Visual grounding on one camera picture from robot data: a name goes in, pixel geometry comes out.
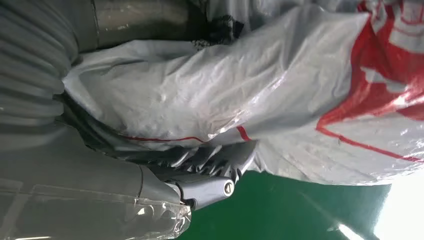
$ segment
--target clear plastic wrap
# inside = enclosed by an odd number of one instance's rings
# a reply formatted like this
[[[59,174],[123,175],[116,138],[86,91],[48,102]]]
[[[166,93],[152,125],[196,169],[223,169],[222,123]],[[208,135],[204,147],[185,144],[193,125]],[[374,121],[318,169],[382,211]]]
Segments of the clear plastic wrap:
[[[10,186],[0,191],[2,239],[164,240],[191,221],[189,206],[165,201],[42,185],[23,193],[20,183]]]

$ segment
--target gray metal part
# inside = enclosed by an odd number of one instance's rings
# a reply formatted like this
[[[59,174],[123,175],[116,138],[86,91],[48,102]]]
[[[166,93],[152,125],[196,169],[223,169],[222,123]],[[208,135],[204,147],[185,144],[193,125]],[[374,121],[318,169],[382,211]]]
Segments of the gray metal part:
[[[63,105],[54,95],[63,92],[61,78],[85,42],[78,37],[88,37],[75,32],[84,28],[82,20],[74,25],[63,6],[81,7],[90,29],[87,2],[0,1],[0,182],[19,182],[23,193],[50,186],[157,200],[159,192],[149,188],[158,187],[163,200],[179,203],[154,176],[143,179],[136,164],[88,149],[75,129],[56,120]],[[95,43],[90,36],[87,42]]]
[[[199,210],[228,198],[224,192],[225,184],[233,181],[228,177],[204,176],[199,174],[182,175],[173,178],[181,191],[183,201],[193,201],[192,210]]]
[[[180,195],[172,187],[161,182],[148,167],[140,165],[140,169],[143,172],[140,196],[149,200],[180,204]]]

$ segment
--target machine part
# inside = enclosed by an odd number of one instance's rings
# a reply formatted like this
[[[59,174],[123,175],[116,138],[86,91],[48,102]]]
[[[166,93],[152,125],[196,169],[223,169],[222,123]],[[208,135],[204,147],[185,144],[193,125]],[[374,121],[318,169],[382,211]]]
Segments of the machine part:
[[[234,182],[227,180],[224,184],[224,195],[229,197],[234,192]]]
[[[0,23],[0,239],[179,236],[190,209],[178,193],[148,168],[87,148],[66,122],[78,118],[60,117],[61,78],[79,52],[102,47],[91,1],[0,0]]]
[[[187,0],[94,0],[100,47],[133,39],[197,40],[207,19]]]
[[[228,177],[191,174],[175,176],[173,180],[181,191],[182,201],[191,203],[192,210],[224,200],[234,191],[234,182]]]

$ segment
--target red stripe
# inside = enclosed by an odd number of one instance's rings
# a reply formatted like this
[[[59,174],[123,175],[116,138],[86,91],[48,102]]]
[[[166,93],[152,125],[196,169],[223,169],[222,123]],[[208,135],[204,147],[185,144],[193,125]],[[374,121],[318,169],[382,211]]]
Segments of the red stripe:
[[[325,129],[324,127],[318,126],[316,128],[316,130],[318,132],[321,132],[322,134],[329,136],[329,137],[338,138],[340,141],[347,143],[349,145],[368,149],[368,150],[377,152],[379,154],[384,154],[386,156],[389,156],[389,157],[392,157],[392,158],[395,158],[395,159],[403,159],[403,160],[407,160],[407,161],[411,161],[411,162],[424,162],[424,159],[421,159],[421,158],[417,158],[417,157],[413,157],[413,156],[401,156],[399,154],[396,154],[396,153],[393,153],[393,152],[390,152],[390,151],[386,151],[386,150],[383,150],[383,149],[380,149],[380,148],[377,148],[377,147],[374,147],[374,146],[370,146],[370,145],[367,145],[367,144],[363,144],[363,143],[351,140],[351,139],[346,138],[346,137],[344,137],[340,134],[337,134],[337,133],[334,133],[334,132],[332,132],[328,129]]]
[[[198,137],[195,136],[188,136],[178,139],[159,139],[159,138],[144,138],[144,137],[137,137],[137,136],[122,136],[129,140],[137,140],[137,141],[146,141],[146,142],[173,142],[173,141],[184,141],[184,140],[197,140],[201,143],[206,143],[205,141],[201,140]]]
[[[240,136],[244,141],[251,141],[250,137],[248,136],[248,133],[246,132],[246,129],[242,126],[237,127],[238,132],[240,132]]]

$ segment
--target wrinkled plastic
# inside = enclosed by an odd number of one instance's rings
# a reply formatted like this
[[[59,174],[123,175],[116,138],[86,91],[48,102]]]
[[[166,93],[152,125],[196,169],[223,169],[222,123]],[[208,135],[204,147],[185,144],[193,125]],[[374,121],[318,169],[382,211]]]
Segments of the wrinkled plastic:
[[[2,239],[174,239],[190,225],[189,206],[102,192],[34,186],[0,191]]]
[[[324,184],[423,168],[422,3],[225,2],[208,17],[243,24],[233,44],[125,43],[85,55],[66,90],[150,149],[259,140],[251,170]]]

